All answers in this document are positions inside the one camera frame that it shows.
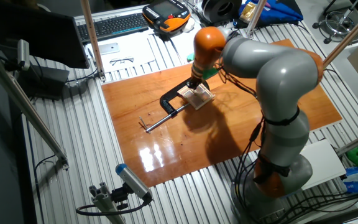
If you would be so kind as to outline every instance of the eyeglasses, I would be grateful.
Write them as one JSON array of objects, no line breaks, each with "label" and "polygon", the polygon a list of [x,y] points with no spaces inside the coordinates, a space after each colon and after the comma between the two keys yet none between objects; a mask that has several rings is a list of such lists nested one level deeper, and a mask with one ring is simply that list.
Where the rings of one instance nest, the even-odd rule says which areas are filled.
[{"label": "eyeglasses", "polygon": [[135,59],[133,57],[123,58],[123,59],[116,58],[116,59],[112,59],[110,61],[110,64],[111,64],[111,66],[114,66],[117,62],[125,63],[125,61],[127,61],[127,60],[130,61],[130,62],[134,62]]}]

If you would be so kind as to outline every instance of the blue cap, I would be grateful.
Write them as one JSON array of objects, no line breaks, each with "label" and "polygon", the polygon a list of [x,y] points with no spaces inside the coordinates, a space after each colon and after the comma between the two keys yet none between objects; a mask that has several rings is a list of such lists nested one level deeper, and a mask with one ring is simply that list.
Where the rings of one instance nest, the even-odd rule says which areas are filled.
[{"label": "blue cap", "polygon": [[119,175],[127,166],[127,164],[118,164],[116,166],[116,173]]}]

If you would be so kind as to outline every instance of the metal grating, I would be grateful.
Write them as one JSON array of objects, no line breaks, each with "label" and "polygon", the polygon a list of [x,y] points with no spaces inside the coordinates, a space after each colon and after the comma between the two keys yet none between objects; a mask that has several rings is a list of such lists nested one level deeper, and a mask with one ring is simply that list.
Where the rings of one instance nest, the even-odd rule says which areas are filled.
[{"label": "metal grating", "polygon": [[[114,14],[104,12],[97,14],[95,20],[112,16]],[[84,24],[83,19],[77,19],[77,24]],[[289,38],[296,47],[316,52],[325,58],[313,38],[297,26],[263,28],[255,32],[254,38],[261,42]],[[147,39],[155,61],[108,73],[108,81],[135,77],[186,63],[175,50],[180,46],[173,46],[172,42],[162,42],[154,35],[148,35]],[[69,70],[69,79],[84,77],[95,70],[93,65],[87,70],[79,70],[49,60],[39,59],[39,62],[42,66]],[[91,195],[88,192],[90,185],[98,185],[102,181],[106,182],[110,189],[122,185],[122,180],[114,171],[115,166],[123,162],[121,150],[101,85],[98,78],[87,82],[71,82],[64,89],[62,100],[40,98],[34,104],[57,141],[65,148],[70,165],[68,170],[62,170],[55,167],[58,163],[56,158],[53,158],[39,167],[37,177],[40,201],[37,198],[34,174],[31,174],[39,223],[43,223],[42,216],[45,223],[109,223],[104,217],[84,217],[75,213],[76,207],[91,204]],[[313,131],[308,144],[327,138],[335,147],[344,146],[358,137],[358,101],[341,77],[334,73],[326,72],[321,86],[344,120]],[[23,125],[27,155],[30,158],[29,166],[33,167],[53,152],[26,119]],[[152,187],[155,201],[151,206],[123,217],[127,223],[239,223],[241,213],[235,208],[230,194],[231,179],[235,176],[238,163],[238,158],[230,159]],[[341,191],[341,183],[340,180],[334,179],[288,197],[284,200],[284,206],[288,208],[305,197],[338,191]],[[129,207],[139,205],[139,199],[131,195]]]}]

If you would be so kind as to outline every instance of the wooden block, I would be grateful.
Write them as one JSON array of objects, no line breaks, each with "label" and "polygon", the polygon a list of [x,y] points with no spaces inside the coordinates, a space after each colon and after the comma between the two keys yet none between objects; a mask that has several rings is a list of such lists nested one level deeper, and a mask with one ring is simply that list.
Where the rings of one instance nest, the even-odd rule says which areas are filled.
[{"label": "wooden block", "polygon": [[[208,80],[216,96],[198,111],[188,106],[177,117],[147,134],[139,116],[151,126],[167,113],[160,97],[190,77],[191,65],[102,86],[124,162],[149,187],[239,156],[262,114],[258,101],[218,75]],[[239,80],[255,89],[255,79]],[[175,108],[185,102],[177,98]],[[342,118],[320,86],[299,101],[311,129]]]}]

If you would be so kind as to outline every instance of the white paper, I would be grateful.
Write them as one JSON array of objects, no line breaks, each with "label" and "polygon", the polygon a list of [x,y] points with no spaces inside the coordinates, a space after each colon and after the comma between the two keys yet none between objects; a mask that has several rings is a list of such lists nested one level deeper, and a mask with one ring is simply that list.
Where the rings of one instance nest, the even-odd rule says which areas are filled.
[{"label": "white paper", "polygon": [[305,146],[301,155],[307,158],[313,170],[313,175],[302,186],[302,190],[346,174],[341,160],[327,139]]},{"label": "white paper", "polygon": [[[117,43],[119,48],[119,52],[104,54],[101,56],[104,71],[113,72],[154,61],[154,55],[149,42],[147,41],[147,36],[148,34],[145,33],[135,33],[98,42],[99,46]],[[93,54],[91,44],[88,44],[86,48],[89,48]],[[133,62],[129,60],[122,60],[116,62],[114,65],[110,63],[111,60],[124,58],[133,58]]]}]

